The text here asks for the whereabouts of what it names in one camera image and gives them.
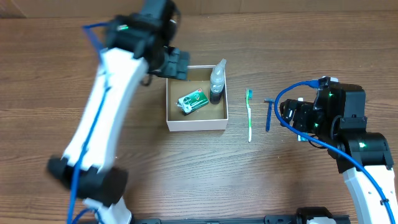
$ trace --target soap bar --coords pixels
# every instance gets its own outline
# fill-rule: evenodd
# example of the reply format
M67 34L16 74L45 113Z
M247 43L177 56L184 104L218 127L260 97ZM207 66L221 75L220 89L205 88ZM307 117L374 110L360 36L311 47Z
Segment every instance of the soap bar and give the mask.
M206 106L208 103L209 100L200 88L186 96L179 98L177 106L181 107L184 115L188 115L202 106Z

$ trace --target wood grain surface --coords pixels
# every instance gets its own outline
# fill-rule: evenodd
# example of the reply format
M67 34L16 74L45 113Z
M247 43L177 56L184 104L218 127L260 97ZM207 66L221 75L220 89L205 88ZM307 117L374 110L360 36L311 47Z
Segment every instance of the wood grain surface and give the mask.
M98 62L80 26L108 19L0 20L0 223L64 223L69 191L45 165L71 140L95 77ZM129 171L128 208L136 218L171 219L325 206L356 223L335 161L297 142L274 115L265 132L263 101L323 75L361 85L368 131L383 133L398 161L397 27L397 12L185 16L174 44L191 53L192 65L228 60L228 127L170 133L165 80L140 86L116 159ZM246 88L253 89L251 143ZM302 87L285 99L314 96Z

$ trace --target toothbrush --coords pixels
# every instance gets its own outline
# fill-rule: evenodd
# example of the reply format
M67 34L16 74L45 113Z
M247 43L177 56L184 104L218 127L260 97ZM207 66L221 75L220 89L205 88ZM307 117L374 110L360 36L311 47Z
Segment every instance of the toothbrush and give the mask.
M249 142L251 142L251 110L249 100L253 97L253 90L246 89L246 108L248 109L248 123L249 123Z

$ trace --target white box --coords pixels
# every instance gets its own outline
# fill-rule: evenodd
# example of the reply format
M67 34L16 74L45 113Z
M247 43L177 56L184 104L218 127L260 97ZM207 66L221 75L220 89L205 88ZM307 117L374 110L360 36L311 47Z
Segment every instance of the white box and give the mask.
M226 81L223 96L217 105L210 102L188 114L183 115L177 100L199 88L206 97L210 93L210 75L215 65L188 66L187 80L166 80L166 122L170 131L225 130L228 123L228 99Z

